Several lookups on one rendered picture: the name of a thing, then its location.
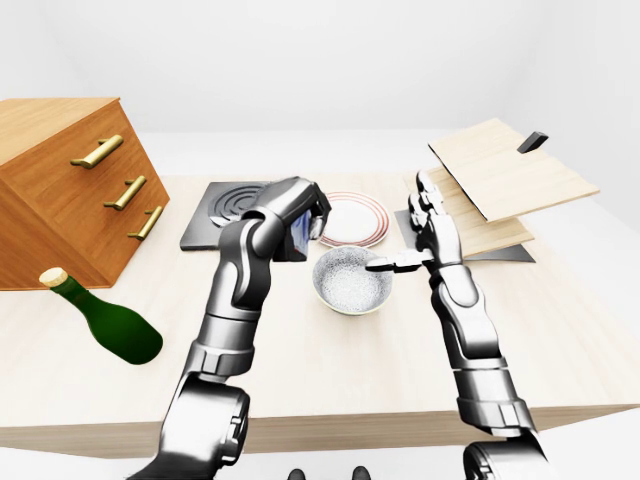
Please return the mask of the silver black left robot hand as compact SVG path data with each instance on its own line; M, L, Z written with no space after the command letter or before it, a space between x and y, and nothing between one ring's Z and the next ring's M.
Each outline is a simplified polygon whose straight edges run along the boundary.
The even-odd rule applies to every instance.
M320 187L299 176L269 183L242 214L243 220L261 220L251 240L255 253L260 258L291 261L290 227L307 210L311 212L310 240L317 240L331 211Z

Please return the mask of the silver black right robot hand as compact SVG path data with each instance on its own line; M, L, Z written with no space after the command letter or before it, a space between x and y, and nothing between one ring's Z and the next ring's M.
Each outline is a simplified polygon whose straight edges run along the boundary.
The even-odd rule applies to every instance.
M444 208L444 198L425 170L416 174L417 192L408 198L411 229L416 233L415 248L388 257L369 260L371 272L405 273L421 266L430 272L462 263L461 242L454 219Z

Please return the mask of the blue cream cheese box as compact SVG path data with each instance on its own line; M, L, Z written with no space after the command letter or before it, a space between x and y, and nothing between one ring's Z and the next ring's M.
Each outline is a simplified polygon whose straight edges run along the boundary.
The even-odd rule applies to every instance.
M308 256L310 241L311 212L307 210L298 217L290 227L291 251L289 259L292 262L304 262Z

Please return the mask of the grey speckled patterned bowl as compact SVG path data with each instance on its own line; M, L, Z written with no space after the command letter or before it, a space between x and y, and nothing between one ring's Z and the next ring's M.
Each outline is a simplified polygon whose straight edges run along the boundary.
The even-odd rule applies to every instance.
M368 271L365 265L376 255L358 246L341 246L320 256L312 283L319 298L332 310L351 316L378 310L390 297L393 274Z

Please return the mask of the white plate with red rings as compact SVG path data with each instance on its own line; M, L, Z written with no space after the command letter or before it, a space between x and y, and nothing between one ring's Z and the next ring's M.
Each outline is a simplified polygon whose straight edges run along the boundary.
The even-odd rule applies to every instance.
M331 206L321 243L330 247L370 247L382 241L390 227L387 209L375 198L349 191L326 194Z

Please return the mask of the flat dark stove plate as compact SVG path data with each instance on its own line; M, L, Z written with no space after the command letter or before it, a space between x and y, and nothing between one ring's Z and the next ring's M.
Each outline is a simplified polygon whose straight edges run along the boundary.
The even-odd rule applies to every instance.
M211 182L181 240L182 251L217 250L222 228L238 221L268 182Z

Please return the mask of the green bottle with cork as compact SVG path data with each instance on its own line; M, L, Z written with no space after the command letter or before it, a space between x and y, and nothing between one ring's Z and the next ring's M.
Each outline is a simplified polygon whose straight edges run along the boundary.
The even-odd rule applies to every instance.
M95 340L120 359L142 365L160 353L163 337L141 315L101 300L61 267L41 273L39 282L74 305L85 317Z

